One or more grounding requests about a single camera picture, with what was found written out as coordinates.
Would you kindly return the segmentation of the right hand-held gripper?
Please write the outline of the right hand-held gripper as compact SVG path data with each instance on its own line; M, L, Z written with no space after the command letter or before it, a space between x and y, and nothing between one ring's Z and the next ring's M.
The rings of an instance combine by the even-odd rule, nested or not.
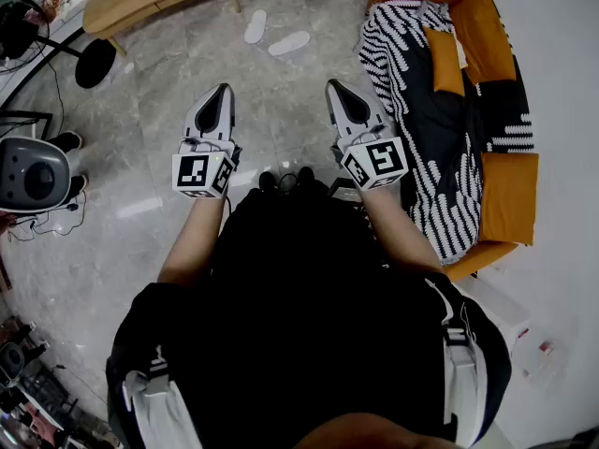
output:
M339 79L327 82L325 96L331 123L340 134L330 149L358 190L366 192L400 180L408 172L402 139L393 134L378 100Z

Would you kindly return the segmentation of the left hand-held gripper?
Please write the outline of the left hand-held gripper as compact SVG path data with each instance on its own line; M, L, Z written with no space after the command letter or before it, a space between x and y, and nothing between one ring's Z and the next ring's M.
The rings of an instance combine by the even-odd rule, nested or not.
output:
M241 147L230 137L234 127L234 93L228 83L212 87L188 110L183 126L187 138L172 155L172 189L189 198L223 198L237 169Z

